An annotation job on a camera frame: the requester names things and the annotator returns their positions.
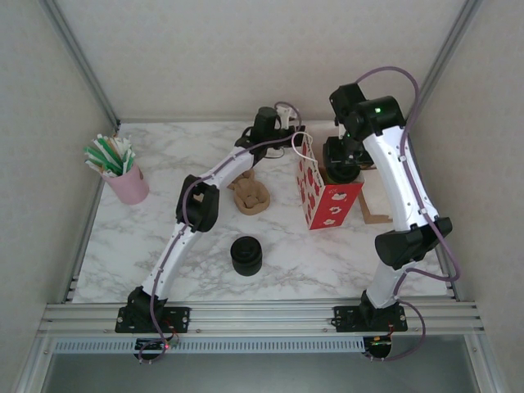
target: black mounting plate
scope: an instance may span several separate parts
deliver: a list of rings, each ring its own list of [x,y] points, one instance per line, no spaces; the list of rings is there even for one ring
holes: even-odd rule
[[[337,333],[342,332],[376,332],[376,329],[370,329],[362,317],[357,305],[340,305],[333,307],[335,317],[331,320],[331,325],[337,328]],[[395,308],[395,317],[392,321],[395,332],[406,332],[408,324],[403,307]]]
[[[151,323],[148,327],[138,327],[133,325],[133,321],[128,321],[124,317],[125,307],[118,312],[116,319],[115,332],[117,333],[156,333],[156,329]],[[187,333],[191,309],[189,307],[164,307],[162,317],[158,319],[158,324],[163,333]]]

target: white wall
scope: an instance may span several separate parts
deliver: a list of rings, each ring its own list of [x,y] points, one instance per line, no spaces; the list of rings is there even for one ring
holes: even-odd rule
[[[97,176],[82,147],[111,129],[35,0],[0,11],[0,391],[59,300]]]
[[[413,144],[513,391],[524,391],[524,2],[484,2]]]
[[[462,0],[58,0],[123,119],[249,119],[275,100],[331,119],[328,96],[384,65],[422,80]],[[406,110],[401,75],[366,81]]]

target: pink cup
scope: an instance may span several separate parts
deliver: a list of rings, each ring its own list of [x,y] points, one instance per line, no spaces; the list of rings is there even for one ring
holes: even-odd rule
[[[127,174],[118,178],[102,176],[111,186],[118,199],[126,205],[136,205],[146,199],[149,186],[144,180],[144,175],[138,165],[133,165]]]

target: white marble table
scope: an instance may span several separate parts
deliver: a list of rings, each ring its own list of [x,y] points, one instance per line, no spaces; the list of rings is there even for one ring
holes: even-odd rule
[[[151,192],[136,206],[120,203],[106,185],[93,225],[73,302],[125,302],[149,274],[174,225],[183,180],[214,166],[249,125],[229,123],[123,124]],[[308,125],[332,127],[328,123]],[[270,207],[256,216],[240,214],[233,194],[220,193],[219,220],[190,251],[170,300],[282,300],[359,297],[378,264],[375,236],[390,224],[365,225],[356,202],[342,227],[309,231],[300,206],[292,150],[279,160],[262,160],[255,176],[271,193]],[[244,235],[263,248],[262,269],[249,278],[233,270],[229,248]],[[441,273],[434,252],[420,263]],[[403,295],[445,295],[446,287],[411,275]]]

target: wooden teddy bear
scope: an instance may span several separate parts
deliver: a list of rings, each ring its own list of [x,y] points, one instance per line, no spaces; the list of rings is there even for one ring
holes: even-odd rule
[[[269,206],[267,188],[255,180],[255,171],[247,170],[233,180],[228,188],[234,191],[234,201],[244,215],[257,215]]]

